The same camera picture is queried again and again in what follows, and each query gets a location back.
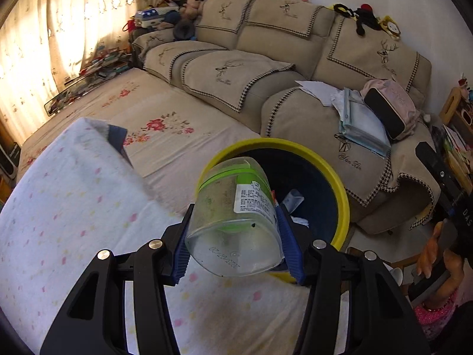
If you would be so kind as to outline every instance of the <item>pink bag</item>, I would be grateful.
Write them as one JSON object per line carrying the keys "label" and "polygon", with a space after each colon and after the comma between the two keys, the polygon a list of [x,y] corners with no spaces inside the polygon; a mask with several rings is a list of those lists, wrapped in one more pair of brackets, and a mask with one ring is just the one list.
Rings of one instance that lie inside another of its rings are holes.
{"label": "pink bag", "polygon": [[361,90],[365,105],[383,123],[393,140],[414,134],[420,112],[406,91],[393,80],[370,80]]}

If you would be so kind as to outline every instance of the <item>clear plastic cup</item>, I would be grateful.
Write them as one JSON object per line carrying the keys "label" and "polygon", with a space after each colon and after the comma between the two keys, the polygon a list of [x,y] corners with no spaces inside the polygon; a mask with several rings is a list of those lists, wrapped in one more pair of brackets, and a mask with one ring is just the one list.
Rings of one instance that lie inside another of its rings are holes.
{"label": "clear plastic cup", "polygon": [[251,157],[217,164],[205,175],[185,244],[218,276],[246,276],[276,267],[284,256],[268,179]]}

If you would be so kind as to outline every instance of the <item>sunlight on curtain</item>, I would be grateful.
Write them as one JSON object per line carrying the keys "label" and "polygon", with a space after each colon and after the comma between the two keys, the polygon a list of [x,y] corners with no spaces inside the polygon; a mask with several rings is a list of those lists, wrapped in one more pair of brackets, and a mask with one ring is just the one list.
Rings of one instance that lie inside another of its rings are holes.
{"label": "sunlight on curtain", "polygon": [[99,46],[128,46],[122,27],[136,0],[19,0],[0,29],[0,113],[22,144]]}

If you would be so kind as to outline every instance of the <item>white label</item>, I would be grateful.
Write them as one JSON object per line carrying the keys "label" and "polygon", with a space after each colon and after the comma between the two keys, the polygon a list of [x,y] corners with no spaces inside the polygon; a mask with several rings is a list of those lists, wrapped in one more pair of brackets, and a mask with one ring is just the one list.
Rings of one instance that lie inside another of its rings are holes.
{"label": "white label", "polygon": [[252,212],[264,216],[270,223],[275,221],[274,206],[265,193],[261,190],[260,184],[253,181],[251,184],[237,184],[235,194],[235,213]]}

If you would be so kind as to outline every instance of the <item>yellow rim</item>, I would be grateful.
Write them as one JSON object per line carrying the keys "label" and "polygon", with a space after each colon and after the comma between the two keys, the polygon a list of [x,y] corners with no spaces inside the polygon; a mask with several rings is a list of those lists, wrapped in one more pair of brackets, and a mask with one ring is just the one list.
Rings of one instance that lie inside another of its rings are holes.
{"label": "yellow rim", "polygon": [[222,161],[231,159],[247,151],[260,148],[282,149],[287,152],[292,152],[306,159],[308,162],[317,167],[320,172],[322,172],[323,176],[325,176],[332,187],[332,190],[335,194],[335,199],[337,200],[338,224],[331,244],[337,250],[340,250],[347,237],[348,226],[350,222],[348,197],[344,185],[341,183],[337,173],[324,159],[322,159],[315,152],[311,151],[309,148],[303,147],[300,144],[283,140],[282,138],[252,138],[250,140],[243,140],[231,145],[230,147],[222,150],[209,162],[209,164],[207,164],[200,176],[197,190],[202,184],[205,174],[214,166],[221,163]]}

